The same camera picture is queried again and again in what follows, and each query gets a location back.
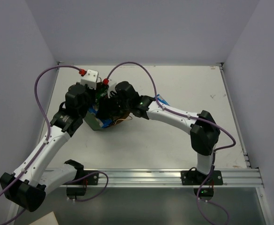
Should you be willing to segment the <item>blue M&M's candy packet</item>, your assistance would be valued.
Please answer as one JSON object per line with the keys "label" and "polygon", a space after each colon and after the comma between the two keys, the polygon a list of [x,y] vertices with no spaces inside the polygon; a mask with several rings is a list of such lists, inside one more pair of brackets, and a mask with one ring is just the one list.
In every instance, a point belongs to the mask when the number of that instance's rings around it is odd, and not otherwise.
{"label": "blue M&M's candy packet", "polygon": [[160,95],[157,94],[156,98],[158,99],[159,102],[161,102],[164,105],[169,105],[168,102]]}

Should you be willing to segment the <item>green paper bag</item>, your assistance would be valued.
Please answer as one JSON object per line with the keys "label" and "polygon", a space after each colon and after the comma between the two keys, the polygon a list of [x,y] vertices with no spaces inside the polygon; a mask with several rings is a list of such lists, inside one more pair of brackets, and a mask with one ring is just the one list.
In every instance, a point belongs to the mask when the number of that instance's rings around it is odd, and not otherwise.
{"label": "green paper bag", "polygon": [[123,121],[132,120],[129,112],[121,113],[119,116],[115,116],[112,119],[99,119],[96,114],[99,110],[99,101],[108,97],[108,87],[103,85],[102,82],[98,82],[96,85],[95,103],[88,109],[84,121],[94,131],[105,129],[108,127],[116,126]]}

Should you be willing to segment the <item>blue snack packet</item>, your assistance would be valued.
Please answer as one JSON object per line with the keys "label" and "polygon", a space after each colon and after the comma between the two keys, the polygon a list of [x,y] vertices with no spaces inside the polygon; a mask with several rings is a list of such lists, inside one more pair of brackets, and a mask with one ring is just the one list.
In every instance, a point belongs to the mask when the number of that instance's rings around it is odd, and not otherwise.
{"label": "blue snack packet", "polygon": [[88,110],[86,122],[93,130],[100,130],[110,127],[113,124],[113,119],[103,119],[99,112],[99,107],[95,105]]}

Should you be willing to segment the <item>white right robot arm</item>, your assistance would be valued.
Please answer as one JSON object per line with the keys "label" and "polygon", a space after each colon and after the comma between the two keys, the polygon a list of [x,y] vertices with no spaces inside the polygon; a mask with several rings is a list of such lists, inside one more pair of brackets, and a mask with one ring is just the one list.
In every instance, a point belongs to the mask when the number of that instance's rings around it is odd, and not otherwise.
{"label": "white right robot arm", "polygon": [[191,147],[197,153],[196,180],[206,184],[212,179],[213,151],[219,140],[220,130],[211,114],[185,112],[163,104],[155,97],[140,95],[127,81],[112,83],[104,79],[96,89],[100,120],[116,123],[129,114],[147,120],[166,123],[186,132]]}

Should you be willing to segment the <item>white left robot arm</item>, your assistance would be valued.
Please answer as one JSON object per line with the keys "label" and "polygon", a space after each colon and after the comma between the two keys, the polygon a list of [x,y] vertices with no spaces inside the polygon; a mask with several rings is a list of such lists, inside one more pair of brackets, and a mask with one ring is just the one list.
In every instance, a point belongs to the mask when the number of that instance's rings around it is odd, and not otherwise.
{"label": "white left robot arm", "polygon": [[86,84],[76,83],[69,87],[65,102],[51,120],[47,134],[13,173],[5,172],[0,177],[0,185],[8,200],[34,212],[46,195],[59,186],[67,182],[79,184],[84,180],[84,166],[74,160],[66,161],[62,167],[47,175],[44,171],[83,123],[95,98],[96,91]]}

